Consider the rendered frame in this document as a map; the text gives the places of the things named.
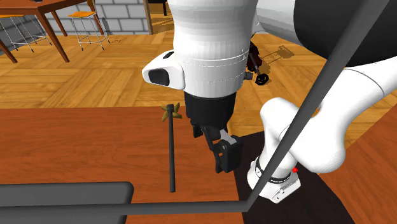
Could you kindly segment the grey rounded flat slab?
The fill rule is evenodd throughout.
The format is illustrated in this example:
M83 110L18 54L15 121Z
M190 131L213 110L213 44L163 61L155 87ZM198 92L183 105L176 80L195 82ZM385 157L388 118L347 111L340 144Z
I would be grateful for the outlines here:
M129 204L134 186L129 182L40 183L0 185L0 207L71 204ZM127 216L0 215L0 224L125 224Z

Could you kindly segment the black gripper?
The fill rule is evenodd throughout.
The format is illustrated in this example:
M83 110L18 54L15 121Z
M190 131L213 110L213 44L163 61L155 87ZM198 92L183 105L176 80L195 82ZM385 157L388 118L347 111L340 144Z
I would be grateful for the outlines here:
M215 158L216 173L234 171L242 160L242 139L227 132L236 95L235 92L225 97L203 98L184 92L186 115L193 127L193 136L200 137L204 133Z

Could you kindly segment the dark red wheeled cart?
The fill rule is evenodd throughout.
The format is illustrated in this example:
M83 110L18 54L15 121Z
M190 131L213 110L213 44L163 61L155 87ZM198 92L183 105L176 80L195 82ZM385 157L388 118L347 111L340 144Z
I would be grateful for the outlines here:
M259 67L262 65L262 60L259 57L259 51L257 46L251 41L249 46L249 55L247 58L246 67L251 72L256 72L257 77L255 83L257 85L265 85L268 80L268 74L261 73Z

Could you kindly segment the brown wooden table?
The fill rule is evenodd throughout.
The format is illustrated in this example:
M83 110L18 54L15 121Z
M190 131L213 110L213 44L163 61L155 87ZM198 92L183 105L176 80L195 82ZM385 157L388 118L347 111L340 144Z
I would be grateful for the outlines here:
M67 32L56 11L84 2L87 2L90 9L95 11L95 0L43 0L39 3L34 3L30 0L0 0L0 15L35 15L62 58L65 62L69 62L45 14L51 13L63 35L67 36Z

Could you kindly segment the grey bar frame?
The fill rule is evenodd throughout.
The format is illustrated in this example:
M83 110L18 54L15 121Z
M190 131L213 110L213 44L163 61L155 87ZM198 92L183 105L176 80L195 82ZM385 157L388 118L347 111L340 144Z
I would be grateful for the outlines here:
M0 216L107 216L247 212L390 0L362 0L247 200L0 207Z

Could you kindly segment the black wand with gold star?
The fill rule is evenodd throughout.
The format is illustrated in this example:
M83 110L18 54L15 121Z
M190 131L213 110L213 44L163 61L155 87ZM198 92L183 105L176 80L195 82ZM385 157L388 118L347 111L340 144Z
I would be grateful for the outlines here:
M182 119L182 115L178 113L180 103L168 104L161 106L164 110L162 121L169 121L169 191L174 193L176 191L176 177L175 177L175 164L174 164L174 127L173 119Z

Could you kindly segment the dark robot stand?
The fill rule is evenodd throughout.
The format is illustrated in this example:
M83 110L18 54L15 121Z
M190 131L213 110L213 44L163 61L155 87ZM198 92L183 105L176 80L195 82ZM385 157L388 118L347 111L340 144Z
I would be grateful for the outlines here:
M234 170L240 200L252 189L247 183L250 163L262 152L264 133L242 137L242 162ZM244 224L355 224L343 203L315 173L297 164L301 187L278 204L258 197L250 210L242 213Z

